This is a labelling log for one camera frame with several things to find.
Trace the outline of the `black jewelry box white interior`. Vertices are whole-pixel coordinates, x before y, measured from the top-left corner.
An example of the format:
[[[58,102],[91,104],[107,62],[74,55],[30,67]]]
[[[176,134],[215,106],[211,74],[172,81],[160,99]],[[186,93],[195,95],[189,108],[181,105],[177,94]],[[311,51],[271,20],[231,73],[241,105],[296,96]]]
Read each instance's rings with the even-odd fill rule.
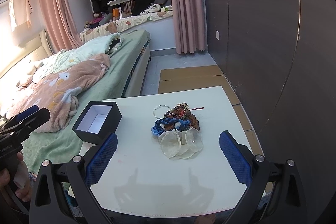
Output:
[[[116,132],[122,114],[116,102],[90,101],[72,127],[84,142],[99,145]]]

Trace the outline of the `translucent shell disc jewelry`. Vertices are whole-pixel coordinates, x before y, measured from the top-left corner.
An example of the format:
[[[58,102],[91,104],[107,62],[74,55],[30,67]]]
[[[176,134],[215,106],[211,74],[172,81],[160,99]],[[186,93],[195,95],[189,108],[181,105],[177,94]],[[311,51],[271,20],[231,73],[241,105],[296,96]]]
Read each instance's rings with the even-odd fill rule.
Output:
[[[200,132],[193,127],[187,131],[164,132],[158,137],[158,143],[168,159],[189,159],[204,147]]]

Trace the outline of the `gold butterfly brooch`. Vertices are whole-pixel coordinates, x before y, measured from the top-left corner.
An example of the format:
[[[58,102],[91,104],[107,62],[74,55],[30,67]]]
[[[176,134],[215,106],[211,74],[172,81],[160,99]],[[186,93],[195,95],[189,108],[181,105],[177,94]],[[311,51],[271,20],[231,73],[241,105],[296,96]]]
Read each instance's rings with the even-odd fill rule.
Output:
[[[175,109],[187,109],[189,110],[189,105],[187,103],[178,103],[176,106],[175,106]]]

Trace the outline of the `thin silver hoop bangle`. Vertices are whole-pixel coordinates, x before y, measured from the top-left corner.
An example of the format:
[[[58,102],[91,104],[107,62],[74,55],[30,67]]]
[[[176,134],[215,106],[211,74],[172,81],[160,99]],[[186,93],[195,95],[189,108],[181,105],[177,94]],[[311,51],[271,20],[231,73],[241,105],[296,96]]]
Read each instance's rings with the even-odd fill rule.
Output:
[[[170,109],[167,105],[158,105],[153,109],[153,116],[155,119],[162,119]]]

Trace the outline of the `pink duck print blanket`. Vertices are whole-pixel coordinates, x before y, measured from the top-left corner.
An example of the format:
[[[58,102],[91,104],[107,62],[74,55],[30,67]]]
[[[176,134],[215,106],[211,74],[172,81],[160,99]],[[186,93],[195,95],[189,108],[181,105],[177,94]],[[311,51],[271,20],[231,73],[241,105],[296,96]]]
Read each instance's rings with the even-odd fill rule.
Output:
[[[9,119],[34,105],[44,107],[49,110],[50,119],[35,131],[58,132],[66,128],[77,113],[78,95],[103,78],[110,65],[109,56],[100,53],[66,71],[52,73],[38,83],[30,83],[17,91],[7,106],[2,106],[5,117]]]

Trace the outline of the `white table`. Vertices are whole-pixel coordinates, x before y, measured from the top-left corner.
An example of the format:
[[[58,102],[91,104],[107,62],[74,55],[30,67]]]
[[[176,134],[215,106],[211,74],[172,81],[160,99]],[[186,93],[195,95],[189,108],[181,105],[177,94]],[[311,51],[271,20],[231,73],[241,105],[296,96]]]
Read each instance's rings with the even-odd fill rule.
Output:
[[[168,159],[151,132],[153,109],[183,102],[195,109],[204,147],[189,159]],[[91,186],[102,208],[177,218],[236,206],[246,187],[222,153],[219,136],[227,130],[240,144],[248,145],[248,139],[222,87],[118,98],[116,104],[122,114],[117,150],[99,182]]]

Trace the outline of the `bed with green sheet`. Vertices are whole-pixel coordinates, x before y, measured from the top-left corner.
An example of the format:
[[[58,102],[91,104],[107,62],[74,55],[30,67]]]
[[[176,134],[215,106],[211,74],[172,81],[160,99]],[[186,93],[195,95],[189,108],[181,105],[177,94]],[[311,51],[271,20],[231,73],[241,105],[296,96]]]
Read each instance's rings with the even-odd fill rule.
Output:
[[[23,142],[24,161],[31,173],[37,173],[45,159],[54,163],[66,162],[79,153],[82,141],[72,127],[90,101],[102,101],[122,97],[130,74],[140,56],[149,49],[150,34],[141,28],[121,34],[122,46],[114,53],[107,54],[111,65],[107,73],[96,84],[78,95],[79,106],[68,126],[58,132],[37,133],[35,130]],[[24,88],[17,83],[21,72],[12,79],[1,79],[1,118],[5,117],[2,106],[7,106],[12,96]]]

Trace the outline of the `flattened brown cardboard sheet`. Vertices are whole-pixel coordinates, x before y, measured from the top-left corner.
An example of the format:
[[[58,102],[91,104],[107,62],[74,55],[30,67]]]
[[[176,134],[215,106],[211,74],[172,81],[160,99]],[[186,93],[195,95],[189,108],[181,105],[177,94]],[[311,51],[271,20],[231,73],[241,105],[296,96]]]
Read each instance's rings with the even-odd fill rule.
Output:
[[[161,70],[158,93],[172,93],[221,86],[225,91],[254,154],[262,154],[262,148],[254,127],[238,99],[234,89],[217,65]]]

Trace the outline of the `light green floral quilt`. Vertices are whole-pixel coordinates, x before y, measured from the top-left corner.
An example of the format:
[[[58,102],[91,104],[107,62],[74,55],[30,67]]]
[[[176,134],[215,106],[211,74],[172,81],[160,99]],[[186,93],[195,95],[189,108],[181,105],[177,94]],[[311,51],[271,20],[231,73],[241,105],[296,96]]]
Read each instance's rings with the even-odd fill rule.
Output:
[[[91,39],[76,49],[68,51],[62,49],[58,53],[34,63],[37,70],[31,76],[32,82],[37,83],[52,73],[66,71],[94,55],[114,53],[121,46],[121,33],[115,33]]]

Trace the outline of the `left pink curtain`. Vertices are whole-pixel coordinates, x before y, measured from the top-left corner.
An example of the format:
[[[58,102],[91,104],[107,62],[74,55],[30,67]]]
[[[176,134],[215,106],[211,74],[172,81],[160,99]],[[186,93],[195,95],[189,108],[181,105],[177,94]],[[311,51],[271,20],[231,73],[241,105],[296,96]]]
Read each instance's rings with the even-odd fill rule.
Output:
[[[68,0],[39,0],[39,5],[53,51],[82,46]]]

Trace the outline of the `pink curtain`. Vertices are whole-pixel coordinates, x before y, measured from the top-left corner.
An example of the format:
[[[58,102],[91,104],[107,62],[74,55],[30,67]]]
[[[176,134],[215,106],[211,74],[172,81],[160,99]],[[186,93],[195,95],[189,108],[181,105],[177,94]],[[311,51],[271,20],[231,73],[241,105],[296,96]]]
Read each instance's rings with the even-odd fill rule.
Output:
[[[82,46],[68,0],[39,0],[39,5],[53,51]]]
[[[206,49],[204,0],[171,0],[177,54]]]

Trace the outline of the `hanging white garment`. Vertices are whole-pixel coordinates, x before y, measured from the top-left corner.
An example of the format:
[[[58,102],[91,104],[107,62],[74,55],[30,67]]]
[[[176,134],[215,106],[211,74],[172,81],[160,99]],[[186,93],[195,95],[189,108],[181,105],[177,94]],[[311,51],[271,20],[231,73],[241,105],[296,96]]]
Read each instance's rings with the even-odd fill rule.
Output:
[[[9,16],[11,30],[23,24],[31,27],[29,0],[9,0]]]

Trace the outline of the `orange box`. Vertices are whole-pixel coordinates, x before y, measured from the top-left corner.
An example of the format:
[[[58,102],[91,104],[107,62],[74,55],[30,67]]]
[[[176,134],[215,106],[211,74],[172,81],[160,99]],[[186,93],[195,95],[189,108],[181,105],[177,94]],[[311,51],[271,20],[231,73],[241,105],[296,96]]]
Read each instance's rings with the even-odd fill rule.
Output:
[[[113,21],[120,19],[120,12],[118,8],[115,8],[112,10],[112,18],[113,18]]]

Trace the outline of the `dark brown wardrobe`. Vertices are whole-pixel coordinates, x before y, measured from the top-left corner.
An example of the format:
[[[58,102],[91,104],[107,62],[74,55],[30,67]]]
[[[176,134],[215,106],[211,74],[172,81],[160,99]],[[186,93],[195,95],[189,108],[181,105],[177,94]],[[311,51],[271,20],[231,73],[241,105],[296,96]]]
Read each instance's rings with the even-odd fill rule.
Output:
[[[309,223],[335,223],[335,0],[205,1],[209,52],[264,155],[297,164]]]

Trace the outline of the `white wall switch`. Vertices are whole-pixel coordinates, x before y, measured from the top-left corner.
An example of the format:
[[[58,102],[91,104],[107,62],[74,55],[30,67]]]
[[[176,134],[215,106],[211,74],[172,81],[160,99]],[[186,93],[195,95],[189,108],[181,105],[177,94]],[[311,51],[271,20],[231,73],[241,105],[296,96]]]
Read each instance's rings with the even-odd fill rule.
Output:
[[[220,40],[220,32],[219,31],[215,31],[215,37],[217,40]]]

